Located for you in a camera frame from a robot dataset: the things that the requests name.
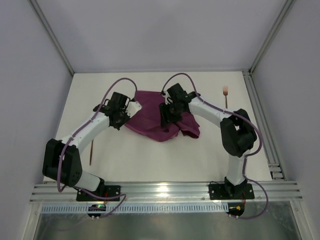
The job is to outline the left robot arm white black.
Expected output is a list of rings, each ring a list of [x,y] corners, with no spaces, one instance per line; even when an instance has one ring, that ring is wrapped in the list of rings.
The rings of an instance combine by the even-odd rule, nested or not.
[[[114,92],[94,107],[90,117],[62,139],[50,139],[45,146],[42,174],[55,180],[61,191],[64,186],[97,191],[103,182],[82,168],[81,154],[94,138],[109,127],[119,130],[142,109],[139,102]]]

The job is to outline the purple cloth napkin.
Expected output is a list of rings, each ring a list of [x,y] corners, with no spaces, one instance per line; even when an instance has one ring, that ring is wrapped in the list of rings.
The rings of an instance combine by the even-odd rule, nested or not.
[[[169,141],[179,133],[193,139],[200,137],[200,125],[194,116],[187,112],[182,114],[182,120],[161,126],[159,105],[165,102],[165,98],[160,92],[138,90],[134,99],[141,104],[142,109],[125,124],[129,130],[156,142]]]

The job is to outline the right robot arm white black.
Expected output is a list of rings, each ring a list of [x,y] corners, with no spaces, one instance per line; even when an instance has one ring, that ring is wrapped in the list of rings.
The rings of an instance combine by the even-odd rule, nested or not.
[[[253,148],[257,135],[250,118],[243,109],[232,113],[219,111],[201,101],[196,93],[186,92],[176,83],[161,95],[165,102],[159,105],[161,125],[177,123],[183,113],[200,116],[219,127],[222,146],[228,153],[228,170],[223,183],[211,181],[208,185],[211,200],[253,200],[253,187],[244,177],[245,155]]]

